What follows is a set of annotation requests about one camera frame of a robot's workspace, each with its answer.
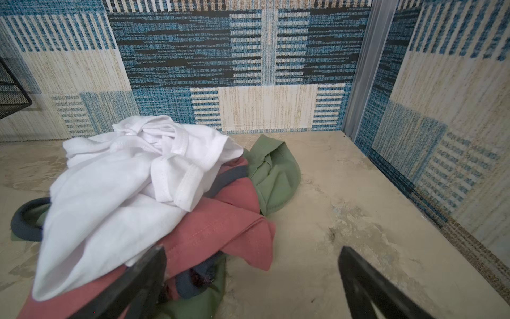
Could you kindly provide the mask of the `green graphic t-shirt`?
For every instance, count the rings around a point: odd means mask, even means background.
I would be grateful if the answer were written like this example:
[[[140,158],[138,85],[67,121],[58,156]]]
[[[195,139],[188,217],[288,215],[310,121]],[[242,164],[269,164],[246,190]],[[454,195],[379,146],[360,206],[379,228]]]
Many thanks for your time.
[[[248,178],[258,198],[258,212],[267,215],[281,209],[295,194],[300,184],[300,169],[284,142],[260,136],[250,150],[243,148],[240,158],[224,163],[210,190],[203,197],[213,198],[236,179]],[[207,290],[217,278],[217,265],[228,255],[217,252],[201,264],[178,274],[175,286],[178,297],[170,300],[193,299]]]

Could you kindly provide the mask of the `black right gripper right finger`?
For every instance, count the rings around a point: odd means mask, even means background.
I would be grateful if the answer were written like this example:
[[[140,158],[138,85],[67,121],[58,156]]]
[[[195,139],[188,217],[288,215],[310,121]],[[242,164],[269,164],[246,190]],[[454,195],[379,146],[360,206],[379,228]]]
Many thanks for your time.
[[[377,318],[378,308],[385,318],[433,319],[353,248],[342,247],[338,269],[352,318]]]

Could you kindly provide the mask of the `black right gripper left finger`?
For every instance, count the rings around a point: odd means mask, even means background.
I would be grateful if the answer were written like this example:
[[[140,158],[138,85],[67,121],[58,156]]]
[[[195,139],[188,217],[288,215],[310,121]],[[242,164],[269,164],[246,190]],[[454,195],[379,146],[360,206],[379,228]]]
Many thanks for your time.
[[[162,246],[150,249],[95,299],[71,318],[151,318],[163,291],[166,255]]]

